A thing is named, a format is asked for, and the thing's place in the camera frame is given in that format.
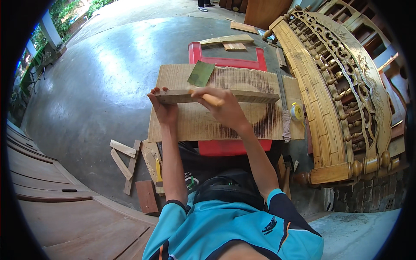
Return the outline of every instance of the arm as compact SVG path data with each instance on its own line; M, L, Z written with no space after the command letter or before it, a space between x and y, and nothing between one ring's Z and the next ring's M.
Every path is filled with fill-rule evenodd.
M222 98L225 103L222 106L211 106L204 99L204 94ZM262 197L267 201L269 193L279 188L276 171L254 135L253 127L245 117L237 99L230 90L222 90L210 87L197 89L192 95L197 101L209 109L211 114L224 126L234 129L241 137L247 151L251 171Z
M166 201L177 200L186 205L188 190L186 189L183 165L178 147L178 105L162 105L154 93L160 91L158 87L152 89L147 96L153 104L160 123L163 147L163 188Z

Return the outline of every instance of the hand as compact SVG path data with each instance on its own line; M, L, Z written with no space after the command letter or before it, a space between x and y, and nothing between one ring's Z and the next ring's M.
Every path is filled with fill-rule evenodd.
M212 106L201 98L204 94L211 94L215 97L221 98L225 101L225 103L221 106ZM242 136L246 131L253 131L253 127L245 117L240 104L231 90L203 87L196 89L191 97L197 98L198 103L206 107L215 119L217 119L224 126L234 129L240 136Z
M160 88L155 87L150 91L147 96L152 102L153 108L156 112L157 119L161 126L177 126L178 123L178 104L161 104L159 100L154 95L156 92L159 92Z

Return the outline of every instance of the brick wall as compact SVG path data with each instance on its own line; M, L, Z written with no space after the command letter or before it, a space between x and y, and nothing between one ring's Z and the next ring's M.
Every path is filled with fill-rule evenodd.
M383 178L334 188L334 211L372 213L401 208L409 174L409 169L405 169Z

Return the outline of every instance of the logo on shirt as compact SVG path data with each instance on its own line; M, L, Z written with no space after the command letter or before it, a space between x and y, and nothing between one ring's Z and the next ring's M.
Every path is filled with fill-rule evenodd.
M277 224L276 217L273 216L272 220L270 220L270 223L261 232L263 232L264 235L267 235L268 233L273 231L273 228L276 226L276 224Z

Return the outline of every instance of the blue t-shirt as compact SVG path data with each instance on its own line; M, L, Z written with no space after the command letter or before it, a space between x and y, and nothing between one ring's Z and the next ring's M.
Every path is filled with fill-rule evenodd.
M322 257L324 240L296 211L280 189L267 198L269 213L246 203L220 200L192 205L167 201L143 253L143 259L217 259L233 241L245 241L269 259Z

